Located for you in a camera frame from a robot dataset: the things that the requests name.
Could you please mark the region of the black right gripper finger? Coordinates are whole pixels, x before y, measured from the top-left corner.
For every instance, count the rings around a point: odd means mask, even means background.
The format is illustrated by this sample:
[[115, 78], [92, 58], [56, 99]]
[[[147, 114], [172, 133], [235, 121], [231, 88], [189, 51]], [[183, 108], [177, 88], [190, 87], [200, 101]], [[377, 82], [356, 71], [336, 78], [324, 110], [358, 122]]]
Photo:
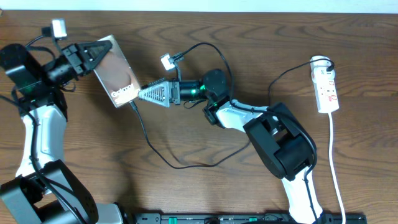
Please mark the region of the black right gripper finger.
[[141, 86], [141, 90], [144, 90], [144, 89], [149, 88], [149, 87], [151, 87], [151, 86], [154, 86], [154, 85], [156, 85], [156, 84], [162, 83], [162, 82], [164, 82], [164, 81], [167, 81], [167, 79], [166, 79], [166, 78], [161, 78], [161, 79], [158, 79], [158, 80], [153, 81], [153, 82], [151, 82], [151, 83], [142, 85], [142, 86]]
[[169, 108], [169, 81], [164, 81], [162, 83], [141, 90], [138, 93], [138, 97], [140, 100]]

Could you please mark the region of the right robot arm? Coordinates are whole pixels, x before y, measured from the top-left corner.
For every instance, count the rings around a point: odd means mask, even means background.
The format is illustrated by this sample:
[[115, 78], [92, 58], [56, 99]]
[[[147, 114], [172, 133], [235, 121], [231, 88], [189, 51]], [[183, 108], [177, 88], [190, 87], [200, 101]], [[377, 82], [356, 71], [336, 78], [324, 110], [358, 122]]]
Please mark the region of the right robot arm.
[[208, 122], [245, 133], [265, 167], [282, 181], [293, 220], [320, 223], [323, 210], [312, 182], [316, 145], [284, 104], [257, 107], [232, 99], [220, 69], [210, 70], [199, 80], [157, 80], [145, 86], [138, 97], [166, 108], [206, 101], [203, 112]]

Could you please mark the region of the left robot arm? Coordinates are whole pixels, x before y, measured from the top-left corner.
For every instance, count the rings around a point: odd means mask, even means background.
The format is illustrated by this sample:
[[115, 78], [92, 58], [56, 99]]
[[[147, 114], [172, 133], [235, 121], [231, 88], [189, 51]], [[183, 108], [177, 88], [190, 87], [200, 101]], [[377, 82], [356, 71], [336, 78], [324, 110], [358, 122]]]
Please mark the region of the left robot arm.
[[25, 125], [21, 165], [16, 177], [1, 185], [1, 200], [16, 222], [130, 222], [117, 203], [95, 202], [63, 153], [65, 85], [93, 71], [112, 46], [108, 40], [71, 44], [45, 65], [32, 56], [31, 46], [10, 44], [1, 50], [1, 67], [15, 84], [9, 101]]

